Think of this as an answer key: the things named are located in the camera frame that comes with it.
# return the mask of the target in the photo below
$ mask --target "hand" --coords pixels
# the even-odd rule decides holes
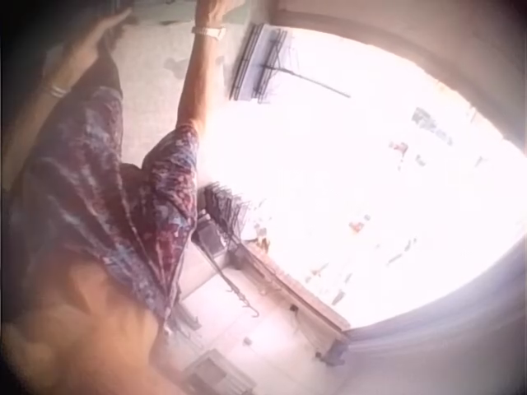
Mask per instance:
[[[50,74],[50,83],[66,91],[72,89],[99,57],[97,45],[105,32],[124,21],[131,11],[132,9],[128,8],[119,14],[107,16],[97,22],[84,38],[73,45],[72,50],[65,56],[56,70]]]
[[[196,26],[221,27],[223,17],[244,3],[245,0],[198,0]]]

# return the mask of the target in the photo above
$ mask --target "short sleeve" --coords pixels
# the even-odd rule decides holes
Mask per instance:
[[[142,163],[155,194],[173,204],[186,220],[195,222],[198,134],[190,125],[168,133]]]

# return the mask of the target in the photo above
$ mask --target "patterned dress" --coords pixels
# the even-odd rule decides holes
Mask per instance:
[[[44,126],[23,176],[29,268],[58,249],[94,258],[174,328],[196,224],[198,136],[178,127],[138,168],[121,163],[122,126],[122,96],[106,87],[68,97]]]

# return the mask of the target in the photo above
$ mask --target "bracelet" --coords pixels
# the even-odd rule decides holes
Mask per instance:
[[[59,88],[58,86],[51,84],[46,87],[46,91],[53,97],[57,99],[62,99],[65,95],[69,93],[69,90]]]

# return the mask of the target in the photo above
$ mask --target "raised arm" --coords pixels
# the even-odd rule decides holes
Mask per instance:
[[[196,27],[220,28],[223,17],[243,1],[236,0],[198,0],[196,6]],[[202,136],[207,124],[214,69],[218,56],[219,40],[206,35],[195,35],[190,55],[189,68],[184,80],[177,126],[189,124]]]
[[[51,72],[23,106],[9,128],[10,137],[2,147],[2,189],[9,191],[22,170],[44,122],[55,105],[82,77],[98,57],[97,43],[111,27],[118,25],[130,13],[125,10],[97,23],[71,53]]]

